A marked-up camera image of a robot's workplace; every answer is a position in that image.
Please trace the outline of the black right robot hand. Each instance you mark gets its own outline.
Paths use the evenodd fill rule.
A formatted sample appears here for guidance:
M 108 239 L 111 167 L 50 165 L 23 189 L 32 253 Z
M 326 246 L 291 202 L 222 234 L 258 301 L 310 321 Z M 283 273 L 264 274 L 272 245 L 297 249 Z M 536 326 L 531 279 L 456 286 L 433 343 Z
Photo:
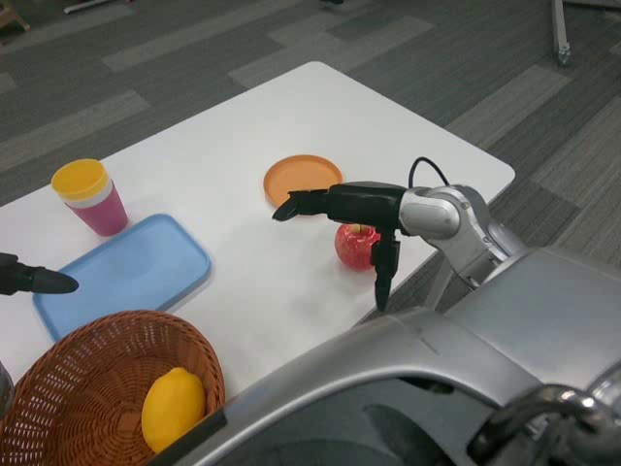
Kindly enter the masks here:
M 401 228 L 399 210 L 405 193 L 402 186 L 375 182 L 338 183 L 326 189 L 291 191 L 274 212 L 273 219 L 288 221 L 295 216 L 326 215 L 335 222 L 374 228 L 379 240 L 372 246 L 371 263 L 376 270 L 376 308 L 382 312 L 398 270 L 400 242 L 395 232 Z

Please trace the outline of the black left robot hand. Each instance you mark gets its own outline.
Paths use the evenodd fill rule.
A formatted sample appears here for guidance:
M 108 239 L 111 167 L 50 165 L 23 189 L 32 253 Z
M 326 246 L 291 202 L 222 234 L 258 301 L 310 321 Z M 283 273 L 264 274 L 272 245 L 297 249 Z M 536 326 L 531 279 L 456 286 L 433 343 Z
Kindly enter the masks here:
M 18 261 L 18 256 L 1 253 L 1 294 L 14 295 L 18 291 L 66 294 L 79 288 L 79 283 L 65 274 L 46 269 L 31 267 Z

